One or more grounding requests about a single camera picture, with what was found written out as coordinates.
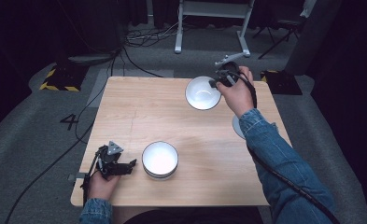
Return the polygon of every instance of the table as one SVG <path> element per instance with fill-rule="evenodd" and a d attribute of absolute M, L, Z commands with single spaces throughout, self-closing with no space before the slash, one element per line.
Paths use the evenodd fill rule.
<path fill-rule="evenodd" d="M 116 206 L 267 205 L 245 140 L 233 130 L 233 112 L 221 97 L 210 110 L 197 110 L 185 98 L 191 79 L 110 77 L 79 171 L 89 171 L 98 147 L 114 141 L 124 151 L 119 162 L 137 159 L 118 184 Z M 267 83 L 255 82 L 259 110 L 289 142 Z M 176 172 L 165 181 L 150 178 L 143 150 L 165 141 L 178 153 Z M 77 179 L 71 203 L 82 206 Z"/>

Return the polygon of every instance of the white stand leg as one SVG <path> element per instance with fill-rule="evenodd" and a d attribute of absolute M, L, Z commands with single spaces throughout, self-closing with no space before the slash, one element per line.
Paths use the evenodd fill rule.
<path fill-rule="evenodd" d="M 182 52 L 182 39 L 183 39 L 183 0 L 179 3 L 179 16 L 178 16 L 178 27 L 176 34 L 175 53 Z"/>
<path fill-rule="evenodd" d="M 255 0 L 251 0 L 249 2 L 249 6 L 247 7 L 247 14 L 245 16 L 244 23 L 242 24 L 242 30 L 236 32 L 238 35 L 239 43 L 241 44 L 242 52 L 245 53 L 245 57 L 250 56 L 250 51 L 249 48 L 247 47 L 247 42 L 245 40 L 245 32 L 247 31 L 247 24 L 249 22 L 250 15 L 252 14 L 252 8 L 254 3 Z"/>

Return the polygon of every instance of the chair leg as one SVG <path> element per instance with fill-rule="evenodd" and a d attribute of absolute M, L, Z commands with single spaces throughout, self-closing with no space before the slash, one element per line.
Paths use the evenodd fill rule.
<path fill-rule="evenodd" d="M 273 46 L 271 46 L 268 50 L 266 50 L 258 59 L 261 59 L 262 57 L 264 57 L 264 55 L 266 55 L 268 52 L 270 52 L 272 49 L 274 49 L 278 44 L 280 44 L 282 41 L 284 41 L 293 32 L 294 32 L 293 30 L 289 30 L 289 32 L 285 36 L 283 36 L 282 38 L 280 38 L 278 40 L 278 42 L 274 43 Z"/>
<path fill-rule="evenodd" d="M 294 33 L 294 35 L 296 36 L 296 38 L 297 38 L 297 39 L 299 39 L 299 37 L 297 36 L 296 31 L 294 31 L 293 33 Z"/>
<path fill-rule="evenodd" d="M 267 27 L 267 30 L 268 30 L 268 34 L 270 34 L 271 40 L 273 41 L 273 44 L 274 44 L 275 41 L 274 41 L 273 35 L 271 34 L 270 27 Z"/>
<path fill-rule="evenodd" d="M 262 27 L 254 36 L 252 36 L 252 38 L 256 38 L 264 29 L 265 27 Z"/>

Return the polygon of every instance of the black cable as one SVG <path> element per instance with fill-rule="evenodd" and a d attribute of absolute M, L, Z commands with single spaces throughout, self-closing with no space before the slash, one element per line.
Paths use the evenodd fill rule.
<path fill-rule="evenodd" d="M 317 209 L 319 209 L 321 212 L 323 212 L 326 217 L 329 218 L 329 220 L 334 224 L 339 224 L 340 222 L 338 219 L 334 216 L 334 214 L 320 201 L 318 201 L 316 198 L 314 198 L 310 193 L 306 192 L 304 189 L 300 188 L 296 184 L 294 184 L 292 181 L 284 177 L 282 174 L 280 174 L 278 171 L 271 168 L 268 164 L 266 164 L 264 161 L 262 161 L 254 152 L 252 149 L 250 149 L 247 146 L 247 150 L 249 151 L 250 155 L 252 156 L 253 160 L 258 162 L 265 170 L 267 170 L 269 173 L 274 175 L 277 179 L 287 184 L 291 189 L 299 193 L 301 196 L 305 197 L 306 200 L 308 200 L 310 203 L 312 203 Z"/>
<path fill-rule="evenodd" d="M 113 60 L 113 58 L 115 57 L 115 54 L 116 53 L 110 53 L 108 57 L 105 57 L 102 59 L 91 59 L 91 60 L 85 60 L 85 61 L 79 61 L 79 60 L 75 61 L 75 60 L 69 59 L 69 61 L 78 66 L 95 66 L 95 65 L 107 63 Z"/>
<path fill-rule="evenodd" d="M 85 205 L 85 203 L 87 202 L 87 199 L 88 199 L 88 190 L 90 188 L 91 177 L 97 172 L 97 170 L 95 170 L 95 172 L 93 174 L 91 174 L 93 166 L 96 163 L 96 159 L 98 159 L 98 157 L 99 157 L 99 153 L 100 153 L 99 150 L 95 152 L 95 157 L 92 160 L 90 171 L 87 174 L 84 175 L 83 184 L 80 186 L 83 189 L 83 206 Z"/>
<path fill-rule="evenodd" d="M 139 67 L 136 63 L 134 63 L 134 62 L 131 60 L 130 56 L 128 55 L 127 49 L 125 49 L 125 48 L 123 48 L 123 49 L 124 49 L 124 51 L 125 51 L 125 55 L 127 55 L 128 60 L 129 60 L 129 61 L 130 61 L 130 63 L 131 63 L 131 64 L 133 64 L 135 67 L 137 67 L 138 69 L 142 70 L 143 72 L 149 73 L 149 74 L 151 74 L 151 75 L 153 75 L 153 76 L 155 76 L 155 77 L 162 77 L 162 76 L 160 76 L 160 75 L 157 75 L 157 74 L 154 74 L 154 73 L 152 73 L 152 72 L 146 71 L 145 69 L 143 69 L 143 68 Z"/>
<path fill-rule="evenodd" d="M 253 104 L 254 104 L 254 107 L 256 108 L 257 107 L 257 96 L 256 96 L 256 91 L 255 91 L 255 88 L 253 87 L 253 85 L 248 81 L 248 79 L 244 79 L 244 78 L 242 78 L 241 76 L 239 76 L 236 73 L 233 73 L 233 72 L 228 71 L 228 74 L 233 75 L 233 76 L 236 76 L 236 77 L 240 78 L 241 80 L 243 80 L 245 82 L 245 84 L 247 85 L 247 87 L 250 90 L 250 94 L 252 95 Z M 306 200 L 308 200 L 317 209 L 319 209 L 321 212 L 323 212 L 323 214 L 325 214 L 325 216 L 328 217 L 329 220 L 332 223 L 334 223 L 334 224 L 339 224 L 340 223 L 338 221 L 338 219 L 334 216 L 334 214 L 325 205 L 323 205 L 320 201 L 318 201 L 316 198 L 314 198 L 314 196 L 312 196 L 310 193 L 306 192 L 304 189 L 302 189 L 299 186 L 297 186 L 296 184 L 294 184 L 292 181 L 290 181 L 289 179 L 287 179 L 286 177 L 284 177 L 278 171 L 276 171 L 272 167 L 270 167 L 267 163 L 265 163 L 264 161 L 262 161 L 253 152 L 253 150 L 249 148 L 248 145 L 247 145 L 247 150 L 249 151 L 249 153 L 252 156 L 253 160 L 256 161 L 256 162 L 258 162 L 259 165 L 261 165 L 267 172 L 269 172 L 270 174 L 274 175 L 277 179 L 279 179 L 283 183 L 287 184 L 291 189 L 293 189 L 294 191 L 296 191 L 302 197 L 305 197 Z"/>
<path fill-rule="evenodd" d="M 109 70 L 109 68 L 111 68 L 111 73 L 110 73 L 110 76 L 113 77 L 113 66 L 114 66 L 114 62 L 116 61 L 116 57 L 117 55 L 114 56 L 113 58 L 113 61 L 109 64 L 109 67 L 107 68 L 106 70 L 106 74 L 107 74 L 107 71 Z M 79 122 L 79 119 L 81 117 L 81 114 L 88 108 L 88 106 L 101 94 L 101 92 L 104 90 L 105 86 L 106 86 L 106 83 L 107 83 L 107 79 L 106 79 L 106 82 L 104 83 L 104 86 L 102 87 L 102 89 L 98 92 L 98 94 L 95 95 L 95 97 L 93 97 L 93 99 L 87 103 L 87 105 L 81 110 L 81 112 L 78 114 L 78 120 L 77 120 L 77 123 L 76 123 L 76 126 L 75 126 L 75 136 L 76 136 L 76 139 L 79 139 L 78 138 L 78 122 Z M 82 139 L 80 139 L 80 142 L 81 143 L 84 143 L 84 144 L 87 144 L 87 142 L 84 142 Z"/>
<path fill-rule="evenodd" d="M 87 132 L 90 131 L 91 127 L 93 125 L 92 124 L 87 128 L 87 130 L 85 131 L 85 133 L 83 135 L 81 135 L 80 139 L 81 140 L 86 134 Z M 33 186 L 33 184 L 41 177 L 43 176 L 49 169 L 51 169 L 60 159 L 62 159 L 68 152 L 70 152 L 80 141 L 77 140 L 69 149 L 67 149 L 60 157 L 58 157 L 58 159 L 56 159 L 51 165 L 49 165 L 40 175 L 38 175 L 26 188 L 25 190 L 20 194 L 20 196 L 18 197 L 18 199 L 15 201 L 15 203 L 13 204 L 12 208 L 10 209 L 8 216 L 6 218 L 5 224 L 8 224 L 12 213 L 14 212 L 15 207 L 18 205 L 18 202 L 20 201 L 20 199 L 23 197 L 23 195 L 26 193 L 26 191 Z"/>
<path fill-rule="evenodd" d="M 176 26 L 177 26 L 177 23 L 170 26 L 169 28 L 158 30 L 158 32 L 155 32 L 155 33 L 152 33 L 154 29 L 142 29 L 142 30 L 129 31 L 128 35 L 126 36 L 126 45 L 129 47 L 133 47 L 133 48 L 150 47 L 152 45 L 157 44 L 159 41 L 170 37 L 171 35 L 176 35 L 177 32 L 174 33 L 174 31 L 177 30 Z M 134 41 L 137 39 L 141 39 L 142 42 L 135 43 Z"/>
<path fill-rule="evenodd" d="M 242 81 L 244 81 L 245 85 L 247 85 L 247 87 L 249 88 L 250 94 L 252 96 L 252 100 L 253 100 L 253 106 L 255 108 L 257 108 L 257 95 L 256 95 L 256 89 L 253 87 L 253 85 L 249 82 L 249 79 L 247 78 L 247 75 L 245 75 L 244 73 L 240 72 L 240 74 L 244 75 L 247 79 L 242 78 L 241 76 L 239 76 L 238 74 L 234 73 L 234 72 L 227 72 L 230 75 L 233 75 L 235 77 L 238 77 L 239 79 L 241 79 Z"/>
<path fill-rule="evenodd" d="M 121 60 L 122 60 L 122 76 L 125 77 L 125 61 L 122 58 L 122 54 L 120 55 Z"/>

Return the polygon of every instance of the denim sleeve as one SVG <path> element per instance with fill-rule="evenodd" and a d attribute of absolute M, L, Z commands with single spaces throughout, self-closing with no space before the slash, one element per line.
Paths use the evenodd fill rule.
<path fill-rule="evenodd" d="M 89 199 L 80 215 L 80 224 L 111 224 L 112 207 L 103 199 Z"/>
<path fill-rule="evenodd" d="M 262 161 L 334 211 L 330 192 L 320 183 L 309 164 L 265 120 L 259 110 L 247 111 L 239 122 L 248 147 Z M 273 210 L 274 223 L 331 223 L 304 197 L 255 164 L 264 195 Z"/>

